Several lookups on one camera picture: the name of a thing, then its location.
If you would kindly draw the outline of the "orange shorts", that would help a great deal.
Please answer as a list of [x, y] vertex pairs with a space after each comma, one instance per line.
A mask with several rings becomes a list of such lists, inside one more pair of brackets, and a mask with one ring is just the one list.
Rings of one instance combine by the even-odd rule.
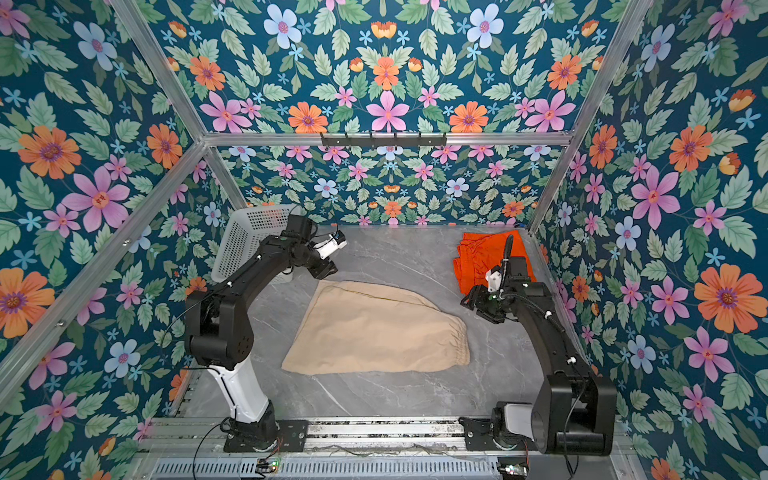
[[465, 232], [457, 246], [458, 257], [453, 260], [454, 273], [461, 294], [469, 294], [476, 285], [488, 285], [485, 275], [489, 270], [500, 265], [508, 238], [513, 239], [511, 256], [524, 258], [528, 275], [532, 280], [536, 279], [519, 231], [499, 234]]

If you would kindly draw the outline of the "beige shorts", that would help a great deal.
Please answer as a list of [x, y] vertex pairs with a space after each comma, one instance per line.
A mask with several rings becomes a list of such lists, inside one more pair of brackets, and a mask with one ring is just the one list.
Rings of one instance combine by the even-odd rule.
[[281, 368], [307, 376], [467, 366], [465, 322], [413, 291], [321, 281]]

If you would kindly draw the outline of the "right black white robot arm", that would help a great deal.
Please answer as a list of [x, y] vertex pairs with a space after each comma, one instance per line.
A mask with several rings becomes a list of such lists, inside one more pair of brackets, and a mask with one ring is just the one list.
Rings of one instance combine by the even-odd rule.
[[511, 448], [528, 440], [543, 454], [609, 455], [616, 387], [579, 354], [549, 288], [528, 275], [527, 262], [520, 257], [502, 259], [488, 272], [487, 282], [473, 287], [462, 305], [493, 324], [511, 319], [522, 325], [543, 373], [533, 402], [500, 402], [493, 409], [493, 442]]

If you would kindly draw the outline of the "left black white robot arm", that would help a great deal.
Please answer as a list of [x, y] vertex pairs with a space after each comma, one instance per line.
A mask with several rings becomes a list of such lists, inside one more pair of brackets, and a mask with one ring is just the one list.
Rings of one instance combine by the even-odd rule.
[[305, 268], [321, 280], [337, 272], [331, 256], [346, 246], [343, 232], [321, 236], [302, 215], [287, 216], [286, 227], [256, 241], [256, 249], [206, 292], [188, 295], [183, 311], [185, 348], [211, 374], [228, 406], [222, 428], [227, 451], [269, 451], [280, 443], [271, 400], [262, 391], [250, 360], [255, 336], [248, 309], [279, 275]]

